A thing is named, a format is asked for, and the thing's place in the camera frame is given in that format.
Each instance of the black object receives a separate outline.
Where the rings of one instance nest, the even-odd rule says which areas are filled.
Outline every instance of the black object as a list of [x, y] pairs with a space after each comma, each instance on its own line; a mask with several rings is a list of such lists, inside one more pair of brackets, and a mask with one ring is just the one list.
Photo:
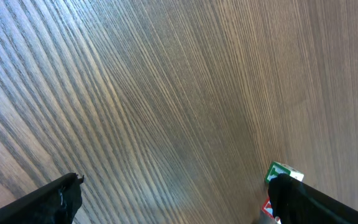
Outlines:
[[70, 224], [82, 205], [84, 176], [70, 173], [0, 208], [0, 223]]
[[358, 223], [358, 211], [286, 174], [269, 182], [268, 195], [282, 224]]

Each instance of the brown wood tabletop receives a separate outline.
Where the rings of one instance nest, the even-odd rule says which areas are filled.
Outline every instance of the brown wood tabletop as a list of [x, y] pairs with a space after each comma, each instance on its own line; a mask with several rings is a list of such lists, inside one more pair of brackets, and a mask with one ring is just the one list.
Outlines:
[[358, 1], [0, 1], [0, 207], [250, 223], [272, 161], [358, 210]]

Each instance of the wooden surface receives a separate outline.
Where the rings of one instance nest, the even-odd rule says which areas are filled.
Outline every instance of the wooden surface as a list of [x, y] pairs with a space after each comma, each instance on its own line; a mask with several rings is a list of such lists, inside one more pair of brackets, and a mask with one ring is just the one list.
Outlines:
[[358, 210], [358, 1], [0, 1], [0, 207], [250, 223], [272, 160]]

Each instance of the green block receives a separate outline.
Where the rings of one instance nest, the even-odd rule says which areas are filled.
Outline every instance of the green block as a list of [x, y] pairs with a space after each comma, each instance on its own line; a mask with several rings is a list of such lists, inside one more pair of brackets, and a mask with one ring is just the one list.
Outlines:
[[267, 171], [265, 182], [269, 183], [271, 179], [277, 177], [279, 174], [288, 174], [289, 176], [298, 179], [299, 181], [302, 181], [304, 176], [301, 172], [286, 164], [273, 161]]

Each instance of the block's green face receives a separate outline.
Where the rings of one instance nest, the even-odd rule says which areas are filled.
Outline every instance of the block's green face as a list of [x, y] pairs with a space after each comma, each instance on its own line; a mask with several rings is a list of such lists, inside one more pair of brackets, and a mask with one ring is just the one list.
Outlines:
[[291, 171], [280, 164], [273, 162], [268, 169], [268, 172], [265, 177], [265, 182], [269, 183], [271, 179], [277, 177], [279, 174], [288, 174], [290, 175]]

